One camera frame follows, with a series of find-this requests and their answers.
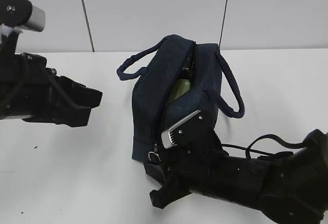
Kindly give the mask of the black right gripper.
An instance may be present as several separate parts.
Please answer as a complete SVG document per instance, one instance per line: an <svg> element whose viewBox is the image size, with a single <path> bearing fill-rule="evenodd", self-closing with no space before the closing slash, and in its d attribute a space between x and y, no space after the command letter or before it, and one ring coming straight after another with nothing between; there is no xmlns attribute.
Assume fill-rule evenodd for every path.
<svg viewBox="0 0 328 224"><path fill-rule="evenodd" d="M145 173L161 184L149 193L156 208L164 208L189 194L194 185L206 180L210 165L224 157L220 139L214 131L206 131L186 147L177 147L159 162L146 161Z"/></svg>

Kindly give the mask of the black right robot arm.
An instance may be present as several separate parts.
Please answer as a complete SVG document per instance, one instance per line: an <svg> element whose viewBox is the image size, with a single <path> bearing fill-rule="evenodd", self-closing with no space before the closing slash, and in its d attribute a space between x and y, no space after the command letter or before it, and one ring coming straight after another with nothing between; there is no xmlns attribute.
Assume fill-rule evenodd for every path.
<svg viewBox="0 0 328 224"><path fill-rule="evenodd" d="M208 131L144 168L161 185L150 192L160 209L198 193L258 210L275 223L320 223L327 211L327 135L320 130L296 153L258 158L230 156Z"/></svg>

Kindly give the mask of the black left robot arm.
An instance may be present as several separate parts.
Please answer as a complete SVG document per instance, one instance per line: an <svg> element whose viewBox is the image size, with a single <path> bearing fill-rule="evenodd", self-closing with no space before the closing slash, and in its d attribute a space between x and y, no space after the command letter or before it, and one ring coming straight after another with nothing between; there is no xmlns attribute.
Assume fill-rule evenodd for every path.
<svg viewBox="0 0 328 224"><path fill-rule="evenodd" d="M85 127L102 92L57 75L47 59L29 53L1 58L1 119Z"/></svg>

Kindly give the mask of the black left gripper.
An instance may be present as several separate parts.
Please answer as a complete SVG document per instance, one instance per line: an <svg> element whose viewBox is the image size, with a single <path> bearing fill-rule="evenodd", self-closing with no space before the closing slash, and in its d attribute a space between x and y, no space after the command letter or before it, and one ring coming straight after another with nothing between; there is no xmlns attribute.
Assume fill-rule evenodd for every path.
<svg viewBox="0 0 328 224"><path fill-rule="evenodd" d="M50 123L69 127L85 127L92 109L100 106L103 93L58 76L46 67L47 59L23 53L29 64L29 77L23 86L21 101L25 111L21 119L28 123Z"/></svg>

